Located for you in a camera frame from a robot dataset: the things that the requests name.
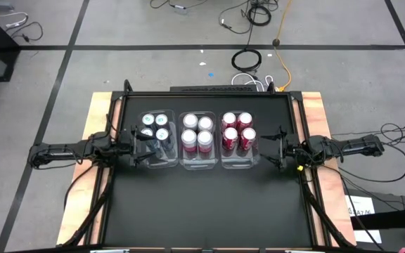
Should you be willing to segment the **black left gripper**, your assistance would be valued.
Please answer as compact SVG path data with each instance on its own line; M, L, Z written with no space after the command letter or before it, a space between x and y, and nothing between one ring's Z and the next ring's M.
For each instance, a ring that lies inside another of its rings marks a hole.
M119 132L117 139L120 154L129 157L129 166L131 168L137 168L137 164L156 155L156 152L139 153L136 158L137 130L137 126L131 126L130 129L123 129ZM140 132L137 134L137 139L140 141L151 141L154 139L154 136Z

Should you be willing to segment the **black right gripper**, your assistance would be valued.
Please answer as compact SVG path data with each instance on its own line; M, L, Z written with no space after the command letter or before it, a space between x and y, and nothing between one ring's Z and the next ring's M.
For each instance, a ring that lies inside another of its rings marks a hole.
M293 158L296 170L304 170L304 166L297 161L297 149L302 148L298 134L289 134L280 126L277 134L262 135L261 138L271 141L279 140L278 158L270 157L268 155L262 155L262 157L271 162L274 166L278 166L280 171L288 168L289 157Z

